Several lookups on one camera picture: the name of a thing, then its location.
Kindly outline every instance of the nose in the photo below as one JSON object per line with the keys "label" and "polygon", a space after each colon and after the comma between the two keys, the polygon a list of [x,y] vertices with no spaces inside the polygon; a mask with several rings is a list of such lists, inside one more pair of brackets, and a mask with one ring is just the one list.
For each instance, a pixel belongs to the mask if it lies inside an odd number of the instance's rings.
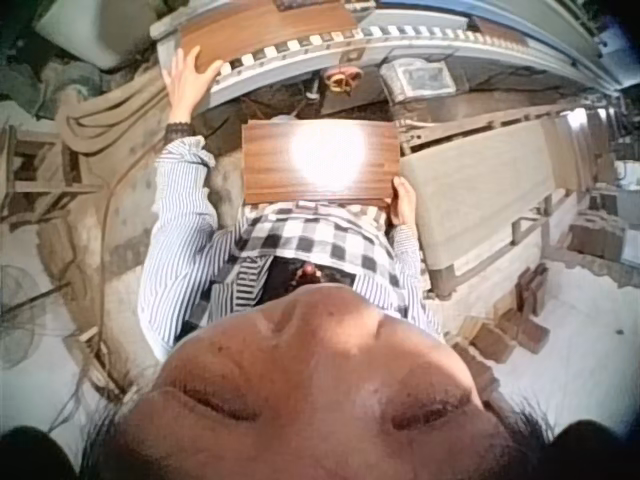
{"label": "nose", "polygon": [[282,338],[349,354],[375,342],[384,313],[348,287],[314,285],[292,295]]}

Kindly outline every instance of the black hair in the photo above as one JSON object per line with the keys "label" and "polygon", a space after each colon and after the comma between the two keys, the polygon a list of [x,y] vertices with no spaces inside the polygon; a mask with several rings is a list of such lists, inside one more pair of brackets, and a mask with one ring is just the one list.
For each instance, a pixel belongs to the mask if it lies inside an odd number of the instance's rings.
{"label": "black hair", "polygon": [[[137,480],[164,478],[149,459],[138,458],[137,452],[121,448],[114,442],[120,408],[104,411],[91,428],[82,452],[79,478],[81,480]],[[551,429],[544,416],[532,410],[497,415],[510,442],[491,457],[473,480],[527,480],[537,478],[539,461],[551,442]]]}

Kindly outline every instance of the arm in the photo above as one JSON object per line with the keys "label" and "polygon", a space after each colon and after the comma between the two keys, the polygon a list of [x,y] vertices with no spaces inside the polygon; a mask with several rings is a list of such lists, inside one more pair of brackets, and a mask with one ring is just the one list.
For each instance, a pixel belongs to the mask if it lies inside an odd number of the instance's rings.
{"label": "arm", "polygon": [[441,325],[422,300],[416,193],[404,178],[396,177],[393,184],[396,195],[391,204],[391,221],[395,228],[389,242],[395,254],[400,286],[407,292],[407,319],[422,330],[442,338]]}
{"label": "arm", "polygon": [[[163,72],[172,105],[168,132],[176,124],[190,122],[191,112],[217,74],[211,68],[203,75],[196,73],[197,53],[194,49],[185,60],[179,51],[171,74]],[[138,316],[147,341],[161,360],[168,356],[220,263],[212,242],[218,220],[203,187],[215,163],[203,145],[202,137],[175,140],[156,161],[153,211],[158,221],[143,266]]]}

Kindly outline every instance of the shirt sleeve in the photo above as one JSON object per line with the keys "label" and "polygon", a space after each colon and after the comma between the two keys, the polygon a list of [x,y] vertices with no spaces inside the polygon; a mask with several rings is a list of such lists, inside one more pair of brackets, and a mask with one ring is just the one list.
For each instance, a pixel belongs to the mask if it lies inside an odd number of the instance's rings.
{"label": "shirt sleeve", "polygon": [[221,262],[212,242],[218,218],[204,188],[215,161],[203,145],[202,137],[176,140],[156,161],[158,221],[142,270],[138,316],[160,360],[169,355]]}
{"label": "shirt sleeve", "polygon": [[391,232],[389,243],[395,253],[400,286],[407,292],[407,319],[442,340],[442,326],[422,300],[420,244],[415,231],[411,227],[400,225]]}

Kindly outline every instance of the blue striped shirt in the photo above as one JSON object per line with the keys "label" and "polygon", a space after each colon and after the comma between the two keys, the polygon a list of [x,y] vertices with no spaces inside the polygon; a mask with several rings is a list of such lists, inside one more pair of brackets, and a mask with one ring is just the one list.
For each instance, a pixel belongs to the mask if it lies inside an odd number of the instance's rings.
{"label": "blue striped shirt", "polygon": [[[410,228],[397,227],[387,239],[369,215],[377,211],[373,207],[297,202],[261,209],[246,207],[233,229],[219,230],[204,188],[207,172],[215,162],[203,145],[202,137],[176,140],[156,161],[153,211],[158,221],[143,267],[138,315],[160,360],[168,356],[208,289],[211,304],[200,325],[253,307],[276,255],[355,275],[355,292],[389,315],[441,338],[439,324],[422,301],[419,246]],[[299,239],[311,223],[312,236],[318,241],[304,250],[292,246],[296,239],[301,243]],[[289,235],[280,235],[277,245],[267,245],[259,232],[272,232],[276,226]],[[347,232],[342,250],[349,251],[341,257],[329,256],[321,248],[343,238],[335,232]],[[371,261],[360,261],[365,249],[369,260],[375,259],[375,268],[366,265]]]}

